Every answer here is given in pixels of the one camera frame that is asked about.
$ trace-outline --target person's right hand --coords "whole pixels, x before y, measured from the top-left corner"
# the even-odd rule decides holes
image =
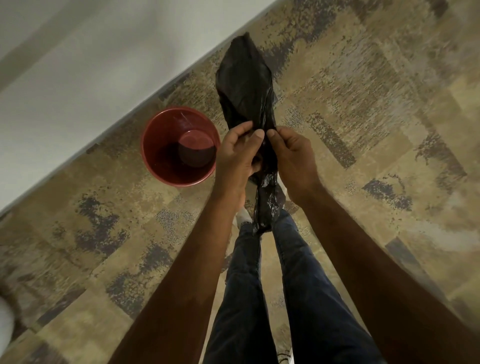
[[[291,200],[302,207],[322,187],[310,140],[285,126],[267,131],[278,159],[278,173]]]

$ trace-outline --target trash bag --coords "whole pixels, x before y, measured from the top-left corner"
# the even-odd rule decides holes
[[[216,90],[229,129],[250,120],[253,129],[276,128],[272,72],[248,33],[232,40],[216,72]],[[267,137],[255,158],[261,159],[262,169],[250,177],[258,186],[253,233],[262,234],[272,229],[285,195],[277,182],[277,159]]]

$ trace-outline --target wall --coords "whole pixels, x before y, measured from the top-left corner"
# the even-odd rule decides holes
[[[273,0],[0,0],[0,212]]]

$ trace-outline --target blue jeans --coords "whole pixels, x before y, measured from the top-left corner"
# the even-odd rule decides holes
[[[285,210],[273,225],[273,236],[295,364],[383,362]],[[260,256],[260,237],[253,236],[251,223],[243,224],[204,364],[278,363],[260,283]]]

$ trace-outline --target patterned carpet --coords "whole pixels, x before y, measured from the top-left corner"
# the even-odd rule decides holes
[[[274,72],[278,124],[311,139],[327,188],[415,279],[480,330],[480,2],[288,0],[247,30]],[[165,106],[187,105],[223,137],[214,75],[225,49],[1,217],[1,290],[18,322],[0,363],[108,360],[214,180],[161,184],[143,165],[141,132]],[[357,315],[303,211],[287,208]],[[237,234],[232,227],[228,254]],[[291,343],[280,264],[270,233],[262,244],[282,358]]]

